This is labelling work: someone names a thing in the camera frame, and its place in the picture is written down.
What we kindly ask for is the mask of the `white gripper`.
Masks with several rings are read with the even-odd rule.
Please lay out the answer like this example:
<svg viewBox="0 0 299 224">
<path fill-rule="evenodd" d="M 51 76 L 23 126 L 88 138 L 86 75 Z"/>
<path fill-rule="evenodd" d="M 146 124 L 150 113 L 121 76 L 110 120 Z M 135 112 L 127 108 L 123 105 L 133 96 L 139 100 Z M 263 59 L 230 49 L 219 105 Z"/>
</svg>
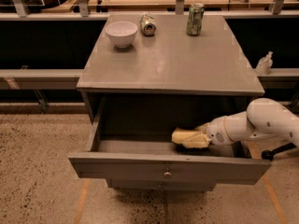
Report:
<svg viewBox="0 0 299 224">
<path fill-rule="evenodd" d="M 225 120 L 226 117 L 220 117 L 197 126 L 194 129 L 201 133 L 188 137 L 182 142 L 182 145 L 186 148 L 206 148 L 210 143 L 217 146 L 231 145 L 233 141 L 226 132 Z"/>
</svg>

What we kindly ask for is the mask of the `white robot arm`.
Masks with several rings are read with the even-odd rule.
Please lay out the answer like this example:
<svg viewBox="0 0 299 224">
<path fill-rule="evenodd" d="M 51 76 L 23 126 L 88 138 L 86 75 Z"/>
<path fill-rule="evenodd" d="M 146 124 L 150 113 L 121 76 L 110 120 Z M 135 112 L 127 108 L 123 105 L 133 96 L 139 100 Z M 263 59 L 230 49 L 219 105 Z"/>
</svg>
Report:
<svg viewBox="0 0 299 224">
<path fill-rule="evenodd" d="M 299 146 L 299 118 L 280 103 L 259 98 L 247 110 L 210 121 L 206 128 L 186 137 L 181 144 L 187 148 L 203 148 L 210 144 L 231 145 L 239 141 L 276 138 Z"/>
</svg>

